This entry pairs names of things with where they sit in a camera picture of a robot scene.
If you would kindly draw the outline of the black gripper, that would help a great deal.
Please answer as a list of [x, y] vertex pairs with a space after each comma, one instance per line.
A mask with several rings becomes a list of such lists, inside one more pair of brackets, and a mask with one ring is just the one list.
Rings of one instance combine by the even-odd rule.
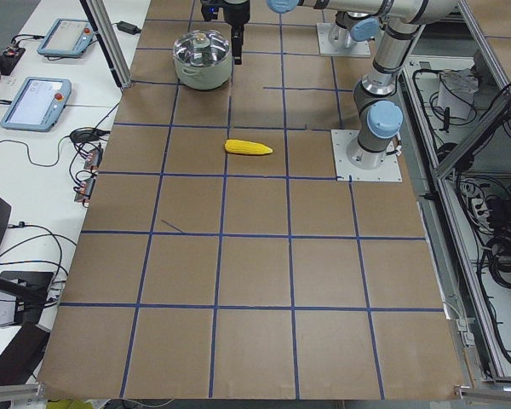
[[241, 65], [244, 43], [243, 26], [250, 20], [250, 0], [225, 0], [222, 9], [225, 22], [232, 27], [234, 64]]

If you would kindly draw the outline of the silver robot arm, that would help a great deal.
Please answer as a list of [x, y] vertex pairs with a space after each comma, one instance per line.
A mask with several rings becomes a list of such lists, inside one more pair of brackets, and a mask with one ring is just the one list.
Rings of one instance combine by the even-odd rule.
[[379, 21], [385, 20], [386, 30], [380, 42], [375, 63], [385, 71], [400, 67], [409, 55], [419, 31], [428, 24], [446, 17], [456, 1], [268, 1], [267, 7], [276, 14], [294, 9], [330, 9], [336, 12], [336, 22], [330, 41], [344, 44], [341, 37], [355, 43], [376, 34]]
[[347, 155], [355, 166], [373, 170], [382, 164], [388, 143], [399, 133], [404, 119], [391, 101], [395, 80], [423, 27], [444, 18], [455, 7], [455, 1], [359, 1], [347, 6], [349, 11], [388, 17], [372, 68], [353, 93], [361, 129]]

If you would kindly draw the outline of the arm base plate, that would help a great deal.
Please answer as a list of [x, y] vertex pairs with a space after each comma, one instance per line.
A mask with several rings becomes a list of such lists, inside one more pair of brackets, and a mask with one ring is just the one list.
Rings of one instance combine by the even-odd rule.
[[357, 130], [332, 130], [332, 149], [338, 181], [402, 182], [393, 141], [381, 153], [361, 148]]
[[321, 55], [353, 58], [370, 57], [369, 42], [355, 41], [348, 29], [339, 27], [335, 23], [318, 23], [316, 30]]

